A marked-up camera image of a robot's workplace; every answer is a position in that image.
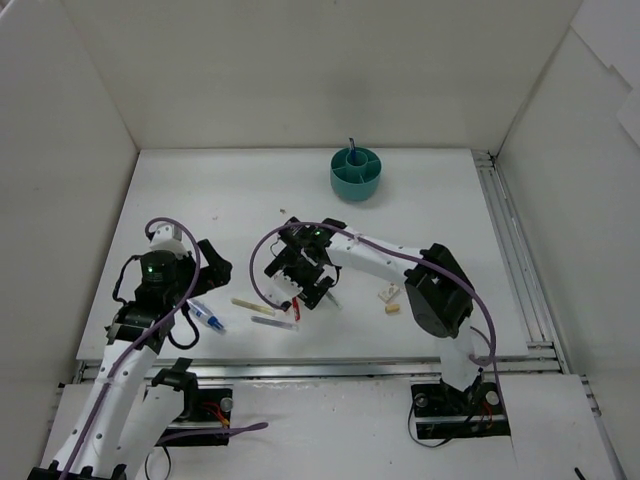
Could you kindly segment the red gel pen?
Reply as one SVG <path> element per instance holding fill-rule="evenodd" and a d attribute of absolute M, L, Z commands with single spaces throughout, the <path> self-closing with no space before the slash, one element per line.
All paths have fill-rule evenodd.
<path fill-rule="evenodd" d="M 301 311 L 299 307 L 299 302 L 297 297 L 293 297 L 291 300 L 292 310 L 294 314 L 295 323 L 299 323 L 301 320 Z"/>

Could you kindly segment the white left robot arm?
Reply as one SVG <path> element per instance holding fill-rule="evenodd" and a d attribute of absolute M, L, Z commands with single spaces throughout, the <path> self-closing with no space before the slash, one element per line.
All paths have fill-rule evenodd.
<path fill-rule="evenodd" d="M 140 405 L 134 403 L 147 372 L 170 337 L 188 300 L 227 285 L 231 263 L 207 239 L 188 252 L 180 240 L 148 236 L 150 252 L 137 256 L 141 283 L 108 329 L 100 372 L 78 420 L 46 467 L 32 479 L 133 479 L 177 419 L 199 409 L 198 379 L 187 358 L 161 369 Z"/>

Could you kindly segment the blue ballpoint pen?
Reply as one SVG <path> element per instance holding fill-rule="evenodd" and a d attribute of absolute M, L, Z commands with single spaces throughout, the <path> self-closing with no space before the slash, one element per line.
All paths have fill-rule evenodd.
<path fill-rule="evenodd" d="M 356 151 L 356 146 L 355 146 L 355 140 L 353 137 L 349 138 L 349 153 L 348 153 L 348 160 L 349 163 L 351 165 L 355 165 L 356 164 L 356 159 L 357 159 L 357 151 Z"/>

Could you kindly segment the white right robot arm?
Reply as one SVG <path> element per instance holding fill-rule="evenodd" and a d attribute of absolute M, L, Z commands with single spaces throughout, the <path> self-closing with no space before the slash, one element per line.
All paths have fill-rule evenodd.
<path fill-rule="evenodd" d="M 437 341 L 445 405 L 464 412 L 477 402 L 475 382 L 496 357 L 496 329 L 487 305 L 447 247 L 394 245 L 331 218 L 303 222 L 292 217 L 271 233 L 284 247 L 264 273 L 282 280 L 308 309 L 339 281 L 326 276 L 327 268 L 353 269 L 403 289 L 415 323 Z"/>

